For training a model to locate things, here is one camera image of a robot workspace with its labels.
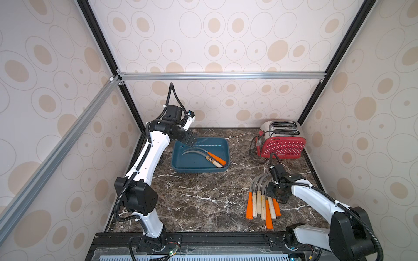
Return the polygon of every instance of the wall panel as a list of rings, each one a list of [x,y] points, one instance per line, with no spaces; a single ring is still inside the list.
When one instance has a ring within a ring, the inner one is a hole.
[[[416,14],[381,1],[303,124],[326,191],[367,211],[385,260],[418,255]]]
[[[260,127],[270,119],[297,121],[318,79],[126,81],[141,118],[154,120],[163,110],[168,86],[187,110],[192,127]],[[177,104],[171,94],[170,104]]]
[[[325,70],[362,2],[90,1],[131,73]]]
[[[110,72],[72,1],[3,1],[0,36],[3,211]]]
[[[0,248],[1,261],[83,261],[102,232],[139,131],[113,91]]]

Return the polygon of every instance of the black cable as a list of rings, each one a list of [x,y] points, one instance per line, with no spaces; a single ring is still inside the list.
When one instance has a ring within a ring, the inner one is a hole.
[[[146,129],[145,129],[149,144],[148,144],[148,146],[145,150],[144,155],[142,156],[141,161],[138,163],[138,166],[136,167],[136,171],[139,171],[139,169],[141,168],[142,164],[144,163],[146,157],[148,156],[148,153],[151,150],[151,135],[150,135],[149,126],[150,126],[150,123],[147,124]],[[122,201],[122,197],[126,193],[126,190],[128,190],[129,185],[132,183],[133,179],[135,178],[135,176],[137,174],[138,174],[138,172],[132,173],[132,175],[129,177],[129,179],[127,180],[127,182],[123,186],[122,190],[120,191],[119,196],[116,199],[115,206],[113,207],[113,216],[115,217],[115,220],[118,221],[118,222],[126,222],[128,220],[136,219],[136,218],[139,219],[139,216],[137,216],[137,215],[130,215],[130,216],[125,217],[125,218],[122,218],[122,217],[119,216],[119,209],[120,209],[120,203]]]
[[[272,153],[270,153],[270,158],[269,158],[270,166],[274,166],[273,165],[273,156],[275,156],[277,161],[279,162],[279,164],[281,164],[279,157],[274,152],[272,152]]]
[[[300,182],[286,182],[286,183],[281,183],[281,182],[277,182],[278,185],[281,186],[303,186],[303,187],[309,187],[315,191],[318,191],[320,194],[322,194],[324,197],[326,197],[328,200],[330,200],[332,203],[335,204],[335,199],[332,198],[330,195],[326,194],[324,191],[322,191],[321,189],[314,187],[314,186],[310,186],[306,183],[300,183]],[[377,239],[376,235],[373,233],[373,230],[371,230],[371,228],[359,217],[357,216],[353,211],[351,211],[350,209],[346,208],[344,205],[342,205],[341,203],[337,203],[336,204],[340,209],[344,210],[345,212],[347,212],[348,214],[350,214],[350,216],[352,216],[352,218],[354,220],[356,220],[363,228],[364,230],[367,231],[367,233],[370,235],[373,243],[373,246],[375,247],[375,250],[377,252],[377,258],[376,261],[383,261],[383,249],[382,249],[382,245],[380,244],[379,240]]]
[[[131,237],[131,238],[129,239],[129,241],[128,241],[128,249],[129,249],[129,254],[131,255],[132,261],[136,261],[135,255],[133,254],[133,250],[132,250],[132,241],[133,241],[134,239],[137,239],[137,238],[142,238],[142,237],[143,237],[143,236],[133,236],[133,237]]]
[[[164,153],[161,155],[160,160],[157,163],[157,167],[161,166],[164,163],[164,160],[166,159],[166,157],[164,156]]]
[[[181,127],[184,127],[184,125],[186,125],[186,121],[187,121],[187,118],[189,116],[187,115],[186,108],[183,106],[180,99],[177,97],[177,93],[176,93],[176,90],[174,89],[174,84],[173,83],[170,83],[170,88],[173,90],[174,97],[176,98],[178,104],[180,105],[181,109],[184,112],[184,118],[181,120]]]
[[[315,259],[314,259],[314,260],[312,260],[312,261],[318,261],[318,260],[319,260],[319,258],[321,257],[321,255],[322,255],[322,248],[320,248],[320,249],[319,249],[318,253],[316,254]]]
[[[267,159],[264,159],[264,160],[260,160],[260,158],[261,157],[258,157],[258,158],[256,158],[255,156],[254,156],[254,149],[256,148],[256,146],[257,146],[257,142],[255,141],[255,139],[256,138],[260,138],[261,136],[255,136],[252,140],[251,140],[251,142],[250,142],[250,149],[249,149],[249,151],[248,151],[248,154],[250,155],[250,159],[252,160],[252,161],[254,161],[255,163],[259,163],[259,164],[263,164],[263,163],[266,163],[266,161],[267,161]]]
[[[162,256],[162,257],[158,257],[158,258],[152,258],[152,259],[150,259],[149,261],[167,261],[170,257],[172,257],[172,256],[170,256],[170,255],[166,255],[166,256]]]
[[[263,164],[263,163],[266,163],[267,159],[259,161],[259,159],[261,158],[261,156],[260,156],[260,157],[258,157],[258,158],[256,158],[256,157],[254,156],[254,152],[255,152],[255,151],[254,151],[254,149],[255,149],[255,147],[256,147],[256,146],[252,147],[252,144],[253,144],[253,142],[255,141],[255,138],[261,139],[262,137],[264,137],[264,135],[265,135],[266,133],[269,133],[269,132],[274,132],[274,131],[266,131],[266,132],[264,132],[261,136],[255,136],[255,137],[251,140],[251,142],[250,142],[250,150],[249,150],[250,159],[251,159],[252,161],[254,161],[255,163],[258,163],[258,164]]]
[[[166,113],[166,111],[167,111],[167,105],[168,105],[168,102],[170,101],[170,95],[171,95],[171,84],[170,84],[170,87],[168,89],[168,94],[167,94],[167,99],[166,99],[166,105],[164,106],[163,112],[161,112],[161,114],[157,117],[157,119],[161,119],[161,117],[164,115],[164,113]]]

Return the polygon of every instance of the metal bracket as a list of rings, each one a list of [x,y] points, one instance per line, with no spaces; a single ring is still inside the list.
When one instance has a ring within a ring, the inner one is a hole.
[[[116,69],[117,74],[119,75],[124,75],[125,73],[123,71],[121,71],[119,68]]]
[[[266,242],[270,245],[271,251],[288,251],[285,245],[285,237],[283,233],[266,233],[264,235]],[[295,249],[298,251],[309,251],[308,245],[301,244],[301,247]]]
[[[168,244],[168,242],[176,242],[177,244],[181,244],[181,234],[167,234],[164,238],[163,238],[163,242],[165,244],[165,248],[163,248],[161,251],[159,251],[158,253],[161,254],[166,254],[168,252],[170,252],[171,250],[174,249],[175,245],[174,244]],[[141,238],[141,240],[139,242],[137,242],[137,247],[136,247],[136,252],[140,253],[140,252],[153,252],[153,249],[151,248],[151,244],[149,242],[147,242],[147,237],[143,236]]]

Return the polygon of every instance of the black frame rail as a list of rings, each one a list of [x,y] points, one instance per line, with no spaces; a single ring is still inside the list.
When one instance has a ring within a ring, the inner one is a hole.
[[[302,245],[295,251],[289,250],[284,243],[285,232],[179,232],[166,233],[167,240],[180,238],[181,248],[179,253],[188,253],[195,249],[204,247],[205,249],[220,249],[225,247],[254,247],[263,252],[271,251],[272,253],[282,252],[288,254],[290,258],[301,257],[305,259],[305,251],[310,252],[311,248],[308,245]],[[128,242],[131,237],[142,236],[141,233],[97,233],[87,253],[85,261],[90,261],[94,256],[97,248],[123,248],[128,247]],[[152,249],[139,249],[137,253],[155,254]]]
[[[110,71],[112,72],[113,75],[118,75],[120,78],[115,59],[113,58],[112,52],[110,51],[110,48],[106,42],[106,39],[102,33],[102,30],[100,29],[99,23],[97,22],[96,17],[94,16],[94,13],[89,4],[89,1],[77,0],[77,2],[80,6],[81,11],[83,12],[84,17],[86,18],[87,23],[89,24],[89,27],[94,35],[94,38],[96,39],[97,44],[99,45],[100,50],[103,53],[104,58],[106,59],[107,64],[109,65]],[[140,131],[144,132],[145,131],[144,123],[133,102],[132,96],[130,95],[128,88],[126,87],[126,84],[123,81],[122,81],[122,85],[119,85],[119,89],[122,92],[122,95],[125,98],[125,101]]]
[[[360,30],[364,20],[366,19],[367,15],[369,14],[370,10],[372,9],[373,5],[375,4],[376,0],[364,0],[362,6],[360,7],[359,11],[357,12],[353,22],[351,23],[350,27],[348,28],[347,33],[345,34],[344,38],[342,39],[341,44],[339,45],[337,51],[335,52],[334,56],[331,59],[328,67],[326,68],[326,76],[322,82],[319,82],[316,86],[315,91],[313,92],[311,98],[309,99],[308,103],[306,104],[305,108],[301,116],[298,119],[300,125],[308,117],[308,114],[311,112],[312,108],[314,107],[316,101],[318,100],[319,96],[322,93],[322,90],[325,88],[328,81],[333,76],[334,71],[336,70],[338,64],[344,57],[347,49],[349,48],[350,44],[354,40],[355,36],[357,35],[358,31]]]

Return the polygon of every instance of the orange handle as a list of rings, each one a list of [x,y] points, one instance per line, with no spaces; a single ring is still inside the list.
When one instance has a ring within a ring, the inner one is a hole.
[[[248,194],[247,219],[252,219],[252,193]]]
[[[268,207],[268,200],[265,200],[265,213],[267,215],[267,219],[265,220],[267,229],[273,229],[273,223],[271,222],[270,208]]]
[[[276,199],[273,199],[273,206],[274,206],[274,211],[276,212],[276,216],[280,217],[282,213],[280,213],[279,203],[277,203]]]
[[[217,162],[221,163],[223,166],[225,166],[227,164],[226,161],[224,161],[223,159],[221,159],[220,157],[214,155],[213,153],[208,152],[209,155],[212,156],[212,158],[214,158]]]

